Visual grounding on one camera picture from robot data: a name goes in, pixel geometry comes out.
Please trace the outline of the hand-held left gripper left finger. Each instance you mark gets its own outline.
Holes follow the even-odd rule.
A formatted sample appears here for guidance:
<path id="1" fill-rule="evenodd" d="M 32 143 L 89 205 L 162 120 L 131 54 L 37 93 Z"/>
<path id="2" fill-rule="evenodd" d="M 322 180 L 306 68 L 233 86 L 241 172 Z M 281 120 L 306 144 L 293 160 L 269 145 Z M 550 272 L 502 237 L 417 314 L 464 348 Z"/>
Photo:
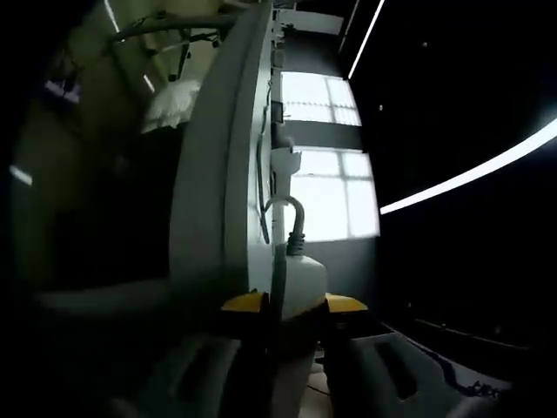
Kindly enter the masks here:
<path id="1" fill-rule="evenodd" d="M 135 394 L 110 402 L 110 417 L 267 417 L 272 365 L 270 295 L 226 301 L 152 368 Z"/>

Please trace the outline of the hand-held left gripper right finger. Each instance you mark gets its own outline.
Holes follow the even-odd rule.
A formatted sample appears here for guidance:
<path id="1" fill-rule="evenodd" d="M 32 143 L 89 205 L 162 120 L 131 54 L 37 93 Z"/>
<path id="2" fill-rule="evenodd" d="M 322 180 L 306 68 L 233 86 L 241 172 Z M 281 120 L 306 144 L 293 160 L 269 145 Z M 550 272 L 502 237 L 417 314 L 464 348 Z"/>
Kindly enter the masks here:
<path id="1" fill-rule="evenodd" d="M 371 322 L 367 305 L 329 293 L 324 367 L 338 417 L 495 417 L 507 381 Z"/>

